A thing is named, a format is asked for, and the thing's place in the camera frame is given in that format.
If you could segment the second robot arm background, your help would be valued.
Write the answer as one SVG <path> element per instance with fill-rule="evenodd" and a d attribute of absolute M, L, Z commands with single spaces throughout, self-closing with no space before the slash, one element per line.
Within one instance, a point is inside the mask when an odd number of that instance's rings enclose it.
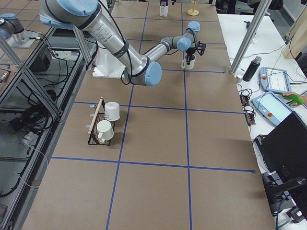
<path fill-rule="evenodd" d="M 12 35 L 20 34 L 24 27 L 14 13 L 4 13 L 0 15 L 0 35 L 7 40 Z"/>

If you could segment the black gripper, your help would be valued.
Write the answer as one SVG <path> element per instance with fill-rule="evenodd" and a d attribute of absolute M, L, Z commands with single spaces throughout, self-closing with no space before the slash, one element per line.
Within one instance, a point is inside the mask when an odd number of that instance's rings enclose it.
<path fill-rule="evenodd" d="M 192 60 L 192 55 L 195 53 L 195 48 L 190 47 L 187 51 L 186 63 L 189 65 Z"/>

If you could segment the hand in green glove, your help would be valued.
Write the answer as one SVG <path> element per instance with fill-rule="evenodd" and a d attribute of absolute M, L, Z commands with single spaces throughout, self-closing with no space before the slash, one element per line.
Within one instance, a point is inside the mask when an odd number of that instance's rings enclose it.
<path fill-rule="evenodd" d="M 292 105 L 303 105 L 307 103 L 307 97 L 297 94 L 295 92 L 285 92 L 282 94 L 283 98 L 290 99 L 290 106 Z"/>

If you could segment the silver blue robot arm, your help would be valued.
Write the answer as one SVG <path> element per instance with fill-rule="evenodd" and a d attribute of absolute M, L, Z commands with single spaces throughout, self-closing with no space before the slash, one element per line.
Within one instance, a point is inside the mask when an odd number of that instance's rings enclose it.
<path fill-rule="evenodd" d="M 187 53 L 187 60 L 198 52 L 204 54 L 206 45 L 198 40 L 200 24 L 188 23 L 182 35 L 166 37 L 144 55 L 129 45 L 116 23 L 111 24 L 103 15 L 106 6 L 96 0 L 41 0 L 40 20 L 43 24 L 62 28 L 78 28 L 87 31 L 101 43 L 125 67 L 123 72 L 128 83 L 143 86 L 155 86 L 162 77 L 162 68 L 157 62 L 172 49 Z"/>

